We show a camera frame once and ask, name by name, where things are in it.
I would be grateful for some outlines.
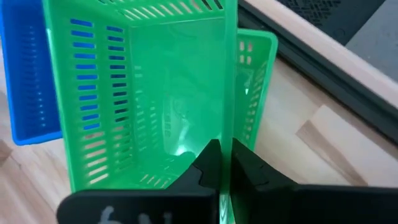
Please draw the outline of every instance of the green plastic basket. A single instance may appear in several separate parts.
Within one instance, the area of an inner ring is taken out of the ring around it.
[[[72,192],[164,189],[214,138],[230,157],[236,1],[44,9]]]
[[[271,32],[239,29],[234,137],[254,150],[278,49]]]

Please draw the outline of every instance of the blue plastic basket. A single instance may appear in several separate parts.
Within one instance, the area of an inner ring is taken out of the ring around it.
[[[41,0],[0,0],[12,138],[21,146],[62,137]]]

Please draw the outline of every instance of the wooden board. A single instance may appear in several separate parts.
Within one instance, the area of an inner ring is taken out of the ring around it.
[[[246,0],[360,84],[398,108],[398,84],[276,0]]]

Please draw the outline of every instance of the basket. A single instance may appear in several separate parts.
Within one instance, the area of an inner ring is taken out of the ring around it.
[[[0,14],[12,138],[19,146],[58,139],[62,135],[42,2],[0,1]]]
[[[210,139],[231,145],[236,7],[44,0],[72,192],[164,189]]]
[[[234,137],[254,151],[278,49],[271,32],[240,29],[235,85]]]

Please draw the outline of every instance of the wooden floor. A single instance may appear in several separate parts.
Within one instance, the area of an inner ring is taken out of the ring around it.
[[[16,147],[0,68],[0,223],[56,223],[70,192],[62,140]],[[277,60],[256,152],[301,183],[398,187],[398,148]]]

